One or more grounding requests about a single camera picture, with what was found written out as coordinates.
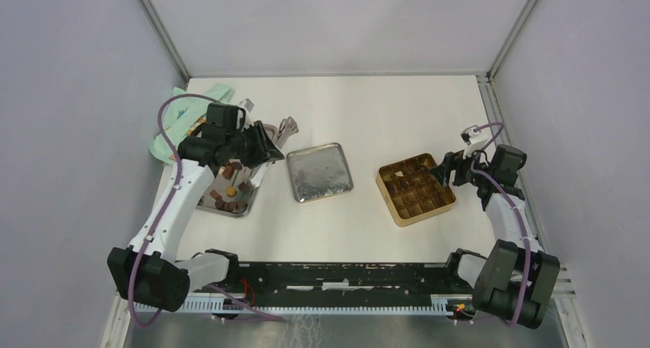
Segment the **metal serving tongs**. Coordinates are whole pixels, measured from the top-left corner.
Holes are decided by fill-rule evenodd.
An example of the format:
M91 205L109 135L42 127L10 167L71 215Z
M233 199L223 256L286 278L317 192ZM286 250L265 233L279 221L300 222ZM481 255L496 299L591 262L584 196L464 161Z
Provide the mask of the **metal serving tongs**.
M293 117L284 118L281 121L277 129L277 134L275 135L274 138L275 146L277 146L279 149L282 149L284 147L284 144L288 140L288 138L298 132L299 132L299 128L295 119ZM254 188L260 187L264 175L269 170L272 164L273 162L264 163L260 165L258 168L256 168L255 171L251 174L251 177L249 178L249 183Z

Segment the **gold chocolate box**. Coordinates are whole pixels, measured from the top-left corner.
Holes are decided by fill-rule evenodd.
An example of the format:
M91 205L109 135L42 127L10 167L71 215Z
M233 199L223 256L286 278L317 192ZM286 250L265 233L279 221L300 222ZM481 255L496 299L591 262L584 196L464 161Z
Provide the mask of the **gold chocolate box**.
M429 172L435 166L433 156L423 153L379 168L376 184L397 226L432 218L454 206L453 191L441 186ZM398 177L398 171L405 176Z

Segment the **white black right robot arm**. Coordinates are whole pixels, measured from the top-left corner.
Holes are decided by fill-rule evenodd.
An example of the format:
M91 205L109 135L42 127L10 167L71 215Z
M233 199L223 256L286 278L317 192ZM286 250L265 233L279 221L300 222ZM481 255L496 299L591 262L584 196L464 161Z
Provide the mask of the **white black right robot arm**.
M481 150L446 153L430 173L443 185L473 185L493 227L496 242L478 265L479 256L465 254L444 269L444 286L453 293L473 287L472 304L509 325L538 328L547 312L560 261L547 254L533 236L525 214L525 196L517 187L527 154L500 144L492 159L481 162Z

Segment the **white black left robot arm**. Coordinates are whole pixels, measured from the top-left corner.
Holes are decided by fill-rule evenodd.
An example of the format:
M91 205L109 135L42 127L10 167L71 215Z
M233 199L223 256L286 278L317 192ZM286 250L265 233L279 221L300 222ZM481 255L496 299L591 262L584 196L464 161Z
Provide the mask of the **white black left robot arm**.
M213 283L234 291L241 272L234 256L207 251L179 261L189 220L205 191L230 162L255 169L284 159L260 121L242 107L208 105L206 120L176 147L173 174L143 227L125 248L113 248L107 265L120 296L131 308L143 304L177 311L188 294Z

